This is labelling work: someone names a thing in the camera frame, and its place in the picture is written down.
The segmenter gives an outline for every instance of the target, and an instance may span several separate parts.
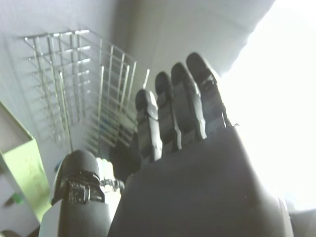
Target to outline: metal wire rack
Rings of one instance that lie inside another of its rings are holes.
[[[33,51],[28,60],[45,114],[41,130],[71,150],[84,146],[98,153],[100,143],[114,147],[118,141],[129,146],[136,129],[130,101],[136,61],[91,30],[24,40]]]

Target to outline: gray wall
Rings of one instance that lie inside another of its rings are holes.
[[[155,93],[155,77],[170,73],[193,51],[206,57],[219,75],[226,72],[273,0],[137,0],[128,52],[142,66],[133,95],[142,86]]]
[[[37,139],[50,184],[65,151],[50,140],[40,139],[41,131],[34,120],[37,115],[32,113],[32,101],[26,92],[29,88],[25,86],[30,69],[26,57],[31,51],[23,36],[89,28],[105,39],[120,39],[118,44],[124,46],[128,18],[121,18],[119,24],[125,27],[114,31],[117,14],[126,7],[120,4],[117,0],[0,0],[0,100]],[[1,173],[0,187],[0,231],[13,230],[27,236],[39,225],[35,216],[26,204],[5,205],[14,191]]]

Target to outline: bright white light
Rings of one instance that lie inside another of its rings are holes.
[[[315,4],[277,1],[221,81],[254,165],[298,210],[316,208]]]

